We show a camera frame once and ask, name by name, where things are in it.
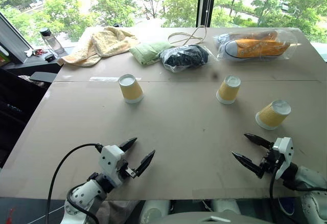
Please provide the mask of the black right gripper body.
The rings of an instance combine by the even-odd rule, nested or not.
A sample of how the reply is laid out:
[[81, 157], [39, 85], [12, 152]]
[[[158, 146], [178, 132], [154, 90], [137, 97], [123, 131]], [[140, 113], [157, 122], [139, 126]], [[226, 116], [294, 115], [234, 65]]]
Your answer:
[[259, 175], [264, 175], [265, 172], [272, 173], [275, 168], [280, 169], [284, 161], [285, 156], [282, 153], [273, 148], [269, 149], [259, 164]]

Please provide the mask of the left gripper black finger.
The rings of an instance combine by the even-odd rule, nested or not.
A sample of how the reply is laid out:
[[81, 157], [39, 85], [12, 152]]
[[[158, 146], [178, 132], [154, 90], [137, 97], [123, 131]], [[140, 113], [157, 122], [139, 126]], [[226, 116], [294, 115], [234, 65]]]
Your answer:
[[153, 157], [155, 155], [155, 150], [150, 152], [148, 155], [146, 155], [142, 161], [141, 164], [137, 167], [135, 170], [136, 176], [141, 176], [141, 174], [147, 169], [147, 167], [150, 165]]
[[136, 140], [137, 140], [137, 137], [128, 139], [127, 141], [125, 141], [124, 143], [119, 145], [119, 149], [122, 151], [129, 150], [132, 147], [132, 145], [136, 142]]

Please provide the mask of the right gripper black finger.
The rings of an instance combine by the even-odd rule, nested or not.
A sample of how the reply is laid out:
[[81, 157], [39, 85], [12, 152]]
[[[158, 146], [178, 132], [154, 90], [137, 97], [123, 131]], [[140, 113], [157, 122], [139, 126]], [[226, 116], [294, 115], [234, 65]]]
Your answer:
[[246, 167], [247, 169], [252, 171], [258, 178], [263, 177], [264, 171], [263, 171], [262, 167], [254, 164], [252, 162], [252, 160], [250, 160], [249, 158], [247, 158], [244, 155], [241, 155], [234, 151], [232, 151], [231, 153], [236, 158], [236, 160], [238, 160], [244, 167]]
[[272, 148], [274, 143], [273, 142], [269, 142], [266, 139], [259, 137], [257, 135], [253, 135], [251, 133], [245, 133], [244, 136], [251, 141], [252, 143], [258, 145], [258, 146], [262, 146], [264, 148]]

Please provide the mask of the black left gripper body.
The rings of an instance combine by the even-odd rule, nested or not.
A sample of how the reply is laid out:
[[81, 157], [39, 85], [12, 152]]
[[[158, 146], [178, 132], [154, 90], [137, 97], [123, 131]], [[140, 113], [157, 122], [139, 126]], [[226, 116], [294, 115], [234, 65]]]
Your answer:
[[125, 180], [129, 177], [135, 178], [137, 176], [135, 170], [129, 168], [128, 162], [125, 159], [122, 159], [118, 162], [117, 173], [119, 179], [121, 180]]

